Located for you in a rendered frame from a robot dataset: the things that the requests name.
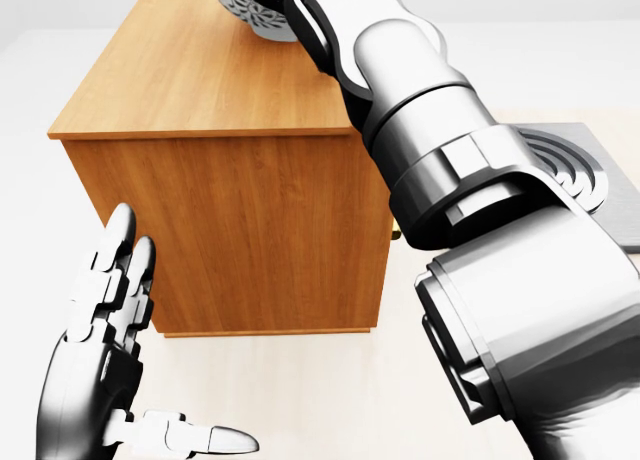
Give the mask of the grey patterned bowl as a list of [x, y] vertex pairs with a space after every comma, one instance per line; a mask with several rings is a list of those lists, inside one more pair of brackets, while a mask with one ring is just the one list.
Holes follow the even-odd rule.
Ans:
[[257, 36], [274, 42], [292, 43], [297, 37], [285, 16], [255, 0], [218, 0], [232, 15], [248, 24]]

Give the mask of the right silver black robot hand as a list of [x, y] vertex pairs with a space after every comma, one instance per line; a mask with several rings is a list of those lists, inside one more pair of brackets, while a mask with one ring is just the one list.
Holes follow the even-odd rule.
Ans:
[[318, 69], [340, 85], [348, 117], [373, 128], [414, 98], [468, 80], [443, 35], [401, 0], [255, 0], [283, 14]]

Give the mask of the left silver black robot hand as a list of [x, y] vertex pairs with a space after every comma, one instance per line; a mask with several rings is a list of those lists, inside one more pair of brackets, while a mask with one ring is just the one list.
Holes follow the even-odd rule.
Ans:
[[36, 424], [36, 460], [113, 460], [121, 445], [155, 460], [242, 455], [252, 435], [198, 426], [180, 412], [131, 410], [143, 375], [136, 337], [150, 323], [156, 247], [137, 238], [134, 210], [112, 212], [71, 294], [71, 317], [47, 369]]

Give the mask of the flat dark stove plate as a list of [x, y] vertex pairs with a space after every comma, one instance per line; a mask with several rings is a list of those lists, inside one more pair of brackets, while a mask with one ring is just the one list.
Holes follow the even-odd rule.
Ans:
[[546, 170], [628, 254], [640, 255], [640, 191], [583, 123], [518, 124]]

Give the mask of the wooden cabinet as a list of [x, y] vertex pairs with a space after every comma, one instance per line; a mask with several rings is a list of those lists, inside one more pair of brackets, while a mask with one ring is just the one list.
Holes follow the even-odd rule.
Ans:
[[138, 0], [49, 129], [157, 248], [169, 337], [366, 332], [392, 217], [337, 83], [218, 0]]

